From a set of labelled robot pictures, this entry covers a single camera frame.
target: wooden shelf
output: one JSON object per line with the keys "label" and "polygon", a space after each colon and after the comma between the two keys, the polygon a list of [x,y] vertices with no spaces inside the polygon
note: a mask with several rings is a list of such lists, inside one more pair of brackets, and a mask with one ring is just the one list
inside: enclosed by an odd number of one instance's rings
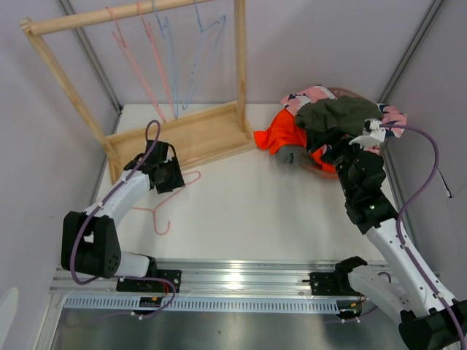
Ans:
{"label": "wooden shelf", "polygon": [[[155,0],[158,11],[195,4],[195,0]],[[161,128],[161,140],[173,144],[183,169],[200,166],[214,160],[238,154],[254,148],[253,132],[245,120],[246,102],[246,55],[245,55],[245,0],[233,0],[235,12],[236,52],[236,101],[229,104],[165,123]],[[116,20],[153,12],[152,1],[113,7]],[[112,20],[109,10],[100,9],[76,15],[68,15],[41,22],[29,18],[20,21],[24,34],[53,74],[74,108],[89,126],[96,140],[109,158],[112,183],[123,167],[136,155],[145,151],[145,129],[105,136],[92,112],[66,75],[57,58],[42,35],[69,29],[92,26]],[[150,136],[156,129],[151,129]]]}
{"label": "wooden shelf", "polygon": [[[144,132],[145,128],[140,128],[107,137],[119,160],[118,164],[109,160],[112,183],[118,180],[125,164],[144,152]],[[154,125],[149,137],[154,138],[156,132]],[[239,124],[236,101],[162,124],[160,140],[174,145],[183,170],[255,148],[249,123],[244,124],[244,130]]]}

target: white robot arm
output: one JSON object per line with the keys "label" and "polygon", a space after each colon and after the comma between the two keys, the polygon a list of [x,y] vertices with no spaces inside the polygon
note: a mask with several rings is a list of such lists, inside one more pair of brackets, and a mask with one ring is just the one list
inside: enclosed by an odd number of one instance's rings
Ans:
{"label": "white robot arm", "polygon": [[[156,189],[158,193],[166,193],[182,186],[185,183],[173,146],[148,140],[146,152],[125,166],[104,199],[82,212],[70,211],[65,216],[61,250],[63,268],[72,272],[78,284],[87,284],[96,277],[156,277],[157,265],[153,257],[120,250],[116,227],[149,191]],[[96,277],[81,281],[76,272]]]}
{"label": "white robot arm", "polygon": [[[322,159],[336,167],[346,198],[347,214],[381,252],[398,279],[398,285],[393,285],[376,274],[364,260],[354,257],[336,264],[338,276],[344,280],[340,285],[374,301],[398,324],[401,337],[410,350],[442,349],[456,341],[461,341],[464,350],[467,300],[456,300],[412,244],[401,222],[401,213],[406,206],[398,214],[381,191],[385,179],[382,158],[363,150],[384,139],[382,127],[392,125],[367,120],[363,135],[355,138],[348,134],[314,135],[314,139],[323,142],[327,138],[334,140],[331,151]],[[414,130],[405,125],[395,127]]]}

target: white wall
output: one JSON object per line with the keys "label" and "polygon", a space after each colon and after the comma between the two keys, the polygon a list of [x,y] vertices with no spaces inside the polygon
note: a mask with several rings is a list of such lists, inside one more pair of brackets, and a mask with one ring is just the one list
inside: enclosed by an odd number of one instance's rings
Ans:
{"label": "white wall", "polygon": [[[447,1],[390,99],[408,114],[411,125],[438,142],[439,169],[453,198],[438,177],[411,213],[421,252],[460,299],[467,298],[466,13],[465,1]],[[429,174],[433,150],[409,133],[390,149],[405,193],[411,195]]]}
{"label": "white wall", "polygon": [[[73,1],[78,12],[124,4],[126,0]],[[285,94],[312,84],[341,86],[372,99],[379,97],[421,21],[430,0],[247,0],[247,99],[276,103]],[[195,101],[214,103],[235,99],[233,1],[199,5],[205,23],[227,15],[225,36],[216,62]],[[193,7],[161,12],[174,28],[175,51],[181,60],[180,90],[188,85],[198,40]],[[166,66],[165,46],[154,15],[158,47]],[[166,102],[155,60],[139,18],[120,21],[156,96]],[[116,93],[124,104],[147,102],[131,68],[110,31],[113,23],[86,29]],[[206,58],[213,42],[206,44]]]}
{"label": "white wall", "polygon": [[[5,350],[31,348],[59,263],[63,217],[88,203],[104,159],[18,22],[59,15],[52,0],[8,1],[0,11],[0,299],[12,287],[20,293]],[[72,34],[46,40],[110,132],[114,113]]]}

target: wooden rod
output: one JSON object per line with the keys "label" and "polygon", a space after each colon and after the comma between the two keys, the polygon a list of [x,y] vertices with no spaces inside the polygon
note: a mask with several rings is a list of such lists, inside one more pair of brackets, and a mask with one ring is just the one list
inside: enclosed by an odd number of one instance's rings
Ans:
{"label": "wooden rod", "polygon": [[[198,0],[197,2],[206,2],[212,0]],[[155,0],[155,7],[158,11],[165,9],[174,9],[176,7],[183,7],[194,4],[194,0]],[[143,1],[140,3],[141,12],[143,14],[151,13],[153,11],[153,3],[151,0]],[[138,6],[136,3],[116,6],[112,8],[115,17],[119,20],[121,18],[129,18],[139,15]],[[76,15],[63,16],[53,18],[51,20],[43,20],[40,22],[29,23],[30,31],[32,34],[44,35],[56,33],[58,31],[65,31],[68,29],[76,29],[94,24],[110,22],[112,17],[107,9],[99,9],[92,12],[77,13]]]}
{"label": "wooden rod", "polygon": [[34,36],[29,30],[31,27],[31,20],[29,18],[25,18],[21,20],[20,24],[21,28],[24,31],[24,34],[30,41],[31,45],[37,51],[40,58],[44,61],[49,71],[53,74],[58,84],[61,86],[61,88],[73,104],[74,108],[78,111],[78,113],[80,113],[81,118],[88,125],[88,127],[96,137],[97,141],[99,141],[99,143],[102,145],[108,157],[116,163],[119,163],[118,155],[114,147],[105,136],[99,124],[94,119],[93,114],[85,105],[80,94],[74,88],[72,82],[66,75],[63,68],[60,66],[60,63],[53,55],[52,50],[49,48],[49,46],[41,36]]}
{"label": "wooden rod", "polygon": [[247,103],[247,62],[245,38],[245,0],[234,0],[235,12],[235,61],[236,61],[236,116],[242,130],[245,130],[245,109]]}

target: orange shirt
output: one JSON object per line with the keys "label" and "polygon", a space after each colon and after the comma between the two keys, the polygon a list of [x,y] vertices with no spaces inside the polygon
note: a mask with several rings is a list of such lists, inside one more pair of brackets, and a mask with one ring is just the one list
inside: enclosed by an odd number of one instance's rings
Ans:
{"label": "orange shirt", "polygon": [[[294,116],[286,109],[280,111],[268,130],[254,132],[256,146],[261,150],[269,149],[270,155],[275,155],[280,147],[286,144],[294,144],[306,148],[306,131],[295,125]],[[336,169],[331,165],[321,161],[323,150],[311,154],[313,160],[322,170],[329,173],[336,173]]]}

